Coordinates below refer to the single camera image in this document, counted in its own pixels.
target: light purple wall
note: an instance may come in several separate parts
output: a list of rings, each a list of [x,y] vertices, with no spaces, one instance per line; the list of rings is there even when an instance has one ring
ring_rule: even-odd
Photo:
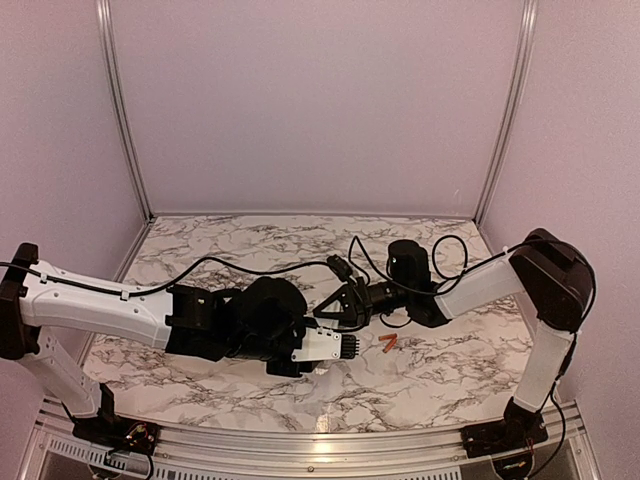
[[[599,296],[564,382],[606,479],[640,471],[640,4],[544,0],[524,101],[485,227],[583,250]]]
[[[110,278],[142,220],[109,100],[95,4],[15,0],[0,10],[0,259],[31,241],[48,261]],[[62,340],[76,350],[79,338]],[[0,362],[0,478],[15,477],[40,400],[21,367]]]
[[[155,211],[473,215],[522,2],[112,4]]]

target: wire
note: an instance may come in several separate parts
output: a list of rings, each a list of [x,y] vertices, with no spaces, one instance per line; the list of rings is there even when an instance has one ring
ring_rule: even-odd
[[[365,285],[369,285],[369,284],[371,283],[371,277],[369,276],[369,273],[368,273],[364,268],[362,268],[360,265],[358,265],[356,262],[354,262],[354,261],[351,259],[351,254],[352,254],[352,252],[353,252],[353,245],[354,245],[355,243],[356,243],[356,237],[354,236],[354,237],[351,239],[351,243],[349,244],[349,253],[347,253],[347,260],[349,260],[349,263],[350,263],[351,265],[353,265],[353,266],[354,266],[354,268],[355,268],[356,270],[358,270],[358,271],[359,271],[359,272],[361,272],[365,277],[367,277],[367,281],[365,282]]]
[[[460,283],[460,281],[462,280],[463,276],[466,273],[467,263],[468,263],[468,260],[469,260],[469,252],[468,252],[467,246],[464,243],[464,241],[462,241],[461,245],[463,245],[463,250],[465,252],[465,263],[464,263],[464,265],[462,267],[462,271],[460,272],[460,274],[457,277],[455,277],[455,280],[453,281],[453,284],[450,285],[449,287],[447,287],[446,289],[442,290],[442,291],[438,291],[438,292],[423,292],[422,290],[415,290],[413,288],[407,287],[406,285],[402,285],[401,283],[396,282],[391,277],[389,277],[389,276],[385,275],[384,273],[382,273],[380,271],[380,269],[376,266],[374,261],[371,259],[371,256],[369,255],[369,252],[367,252],[367,249],[362,244],[362,241],[360,240],[360,238],[357,235],[355,237],[353,237],[353,241],[358,244],[358,246],[360,247],[360,250],[362,251],[364,257],[367,259],[367,262],[369,262],[369,265],[371,265],[371,268],[373,269],[373,271],[376,272],[381,278],[383,278],[387,282],[391,283],[392,285],[395,285],[397,287],[402,288],[403,290],[406,290],[407,292],[415,293],[417,295],[424,295],[426,297],[439,297],[441,295],[445,295],[445,294],[449,293],[451,290],[456,288],[458,286],[458,284]]]
[[[562,449],[562,445],[564,444],[565,438],[567,436],[567,419],[564,416],[564,412],[562,411],[562,408],[560,407],[556,399],[553,397],[556,390],[556,385],[557,385],[557,381],[553,384],[553,387],[551,387],[549,398],[551,399],[551,403],[553,403],[553,406],[556,407],[556,409],[558,410],[558,413],[560,414],[560,418],[562,419],[562,435],[560,436],[560,442],[558,443],[558,446],[553,451],[553,453],[549,456],[549,458],[547,458],[547,460],[542,465],[540,465],[540,468],[538,468],[535,472],[529,475],[527,477],[528,479],[531,479],[537,476],[542,470],[544,470],[547,467],[547,465],[551,463],[551,461],[554,458],[558,456],[558,453],[560,453],[560,450]]]
[[[487,258],[483,261],[481,261],[480,263],[473,265],[472,267],[467,268],[467,263],[468,263],[468,258],[469,258],[469,252],[467,249],[467,246],[464,242],[464,240],[462,240],[460,237],[457,237],[456,235],[445,235],[444,237],[442,237],[441,239],[438,239],[438,241],[434,244],[434,248],[431,251],[431,258],[432,261],[434,263],[434,269],[436,270],[436,272],[438,272],[438,275],[442,276],[442,274],[440,273],[439,268],[437,267],[437,264],[435,262],[435,253],[436,253],[436,249],[435,247],[438,246],[439,242],[442,239],[446,239],[446,238],[456,238],[456,240],[460,241],[460,244],[463,246],[463,251],[464,251],[464,264],[463,264],[463,268],[462,271],[460,272],[460,274],[456,277],[449,277],[448,281],[453,281],[453,283],[448,286],[447,288],[445,288],[442,291],[437,291],[437,292],[423,292],[421,290],[415,290],[413,288],[409,288],[406,285],[402,285],[401,283],[396,282],[395,280],[393,280],[392,278],[390,278],[388,275],[385,275],[384,273],[382,273],[380,271],[380,269],[375,265],[375,263],[373,262],[373,260],[371,259],[371,256],[369,255],[369,253],[367,252],[366,248],[364,247],[364,245],[362,244],[362,241],[360,240],[360,238],[358,238],[358,236],[356,235],[355,237],[353,237],[353,241],[356,242],[358,244],[358,246],[360,247],[360,250],[362,250],[362,253],[364,254],[364,257],[367,259],[367,262],[369,262],[369,265],[371,265],[371,268],[384,280],[390,282],[393,285],[396,285],[397,287],[400,287],[404,290],[406,290],[407,292],[410,293],[415,293],[417,295],[424,295],[427,297],[438,297],[441,295],[445,295],[449,292],[451,292],[455,287],[458,286],[458,284],[460,283],[460,281],[462,280],[462,278],[467,275],[469,272],[472,272],[473,270],[476,270],[500,257],[503,257],[511,252],[513,252],[514,250],[517,250],[520,247],[524,247],[524,246],[528,246],[528,245],[536,245],[536,244],[547,244],[547,245],[562,245],[566,248],[569,248],[571,251],[573,251],[576,256],[585,264],[585,266],[587,267],[587,270],[589,271],[589,276],[591,277],[591,286],[592,286],[592,291],[591,291],[591,297],[589,298],[589,302],[587,304],[587,307],[585,308],[581,319],[584,320],[585,318],[587,318],[587,316],[589,315],[589,313],[591,312],[591,310],[593,309],[593,305],[595,303],[595,299],[596,299],[596,291],[597,291],[597,283],[596,283],[596,273],[595,270],[593,269],[593,266],[589,263],[589,261],[586,259],[586,257],[580,252],[580,250],[578,250],[576,247],[574,247],[573,245],[571,245],[570,243],[567,242],[563,242],[562,240],[551,240],[551,239],[544,239],[544,238],[539,238],[539,239],[531,239],[531,240],[525,240],[522,243],[519,243],[517,245],[514,245],[512,247],[510,247],[509,249],[507,249],[506,251],[502,251],[490,258]]]
[[[384,316],[387,316],[387,317],[388,317],[389,315],[385,315],[384,313],[381,313],[381,314],[380,314],[380,321],[382,322],[382,324],[383,324],[385,327],[388,327],[388,328],[403,328],[403,327],[406,327],[407,325],[409,325],[409,324],[413,321],[413,320],[409,319],[408,321],[406,321],[406,322],[405,322],[405,323],[403,323],[402,325],[393,325],[393,324],[391,324],[391,323],[387,323],[387,322],[385,321],[385,319],[383,318]]]
[[[464,269],[467,268],[467,265],[469,264],[469,249],[467,248],[467,244],[465,243],[465,241],[462,238],[460,238],[458,235],[445,235],[444,237],[440,237],[438,240],[436,240],[436,243],[433,244],[433,248],[431,249],[431,262],[433,263],[433,269],[436,271],[438,275],[440,275],[441,278],[444,278],[445,280],[455,280],[461,275],[464,275],[465,270],[460,272],[458,275],[454,275],[453,277],[448,277],[447,275],[445,275],[440,271],[440,268],[438,267],[438,262],[436,262],[436,253],[438,251],[438,245],[440,245],[440,242],[443,242],[444,240],[449,240],[449,239],[456,240],[457,242],[460,243],[460,245],[462,245],[462,252],[464,253],[463,268]]]
[[[186,270],[184,270],[180,275],[178,275],[177,277],[175,277],[172,280],[169,280],[168,282],[165,282],[161,285],[157,285],[153,288],[150,288],[148,290],[141,290],[141,291],[134,291],[134,292],[130,292],[129,293],[129,297],[143,297],[143,296],[147,296],[147,295],[152,295],[154,293],[158,293],[158,292],[162,292],[164,290],[166,290],[167,288],[170,288],[172,286],[174,286],[175,284],[177,284],[178,282],[180,282],[181,280],[183,280],[185,277],[187,277],[193,270],[195,270],[198,266],[200,266],[200,264],[204,263],[204,262],[216,262],[219,263],[221,265],[224,265],[227,268],[233,269],[233,270],[238,270],[240,272],[243,273],[247,273],[249,275],[279,275],[282,273],[288,273],[288,272],[292,272],[294,270],[298,270],[300,268],[306,268],[306,267],[311,267],[311,266],[325,266],[329,269],[331,269],[331,267],[329,266],[329,264],[327,262],[320,262],[320,261],[311,261],[311,262],[303,262],[303,263],[299,263],[296,265],[292,265],[290,267],[285,267],[285,268],[280,268],[277,270],[270,270],[270,271],[260,271],[260,270],[251,270],[248,268],[244,268],[244,267],[240,267],[238,265],[234,265],[231,262],[228,262],[226,260],[222,260],[221,258],[218,257],[214,257],[211,255],[207,255],[204,257],[199,258],[198,260],[196,260],[195,262],[193,262]],[[15,268],[17,270],[21,270],[23,272],[29,273],[31,275],[34,275],[36,277],[42,278],[43,274],[42,272],[38,272],[37,270],[33,270],[31,268],[26,268],[23,267],[21,265],[16,265],[14,263],[10,263],[10,262],[0,262],[0,267],[4,267],[4,268]],[[47,275],[47,280],[54,282],[54,283],[60,283],[63,285],[68,285],[71,287],[76,287],[76,288],[81,288],[83,290],[89,290],[91,292],[95,292],[95,293],[102,293],[105,295],[116,295],[116,296],[122,296],[122,291],[121,290],[113,290],[110,288],[103,288],[103,287],[98,287],[95,285],[89,285],[86,283],[82,283],[82,282],[76,282],[74,280],[70,280],[68,278],[61,278],[61,277],[56,277],[53,275]]]

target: marble tabletop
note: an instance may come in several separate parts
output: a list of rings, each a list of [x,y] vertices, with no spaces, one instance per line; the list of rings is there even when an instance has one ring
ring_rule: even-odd
[[[161,217],[127,277],[152,284],[176,276],[206,254],[252,269],[272,269],[328,255],[345,255],[354,234],[384,266],[387,245],[416,240],[430,251],[456,234],[471,263],[489,254],[470,221],[379,217]],[[446,275],[459,271],[460,246],[443,242],[437,257]],[[331,272],[310,267],[285,275],[311,310],[340,286]],[[208,263],[183,283],[217,289],[244,287],[255,277]],[[403,312],[390,323],[403,323]],[[531,341],[512,299],[469,312],[446,326],[395,330],[398,343],[383,353],[390,333],[377,318],[357,333],[360,355],[320,364],[300,379],[267,375],[257,361],[165,354],[139,343],[99,336],[85,371],[115,392],[116,407],[156,421],[243,430],[372,432],[450,425],[502,414],[524,370]]]

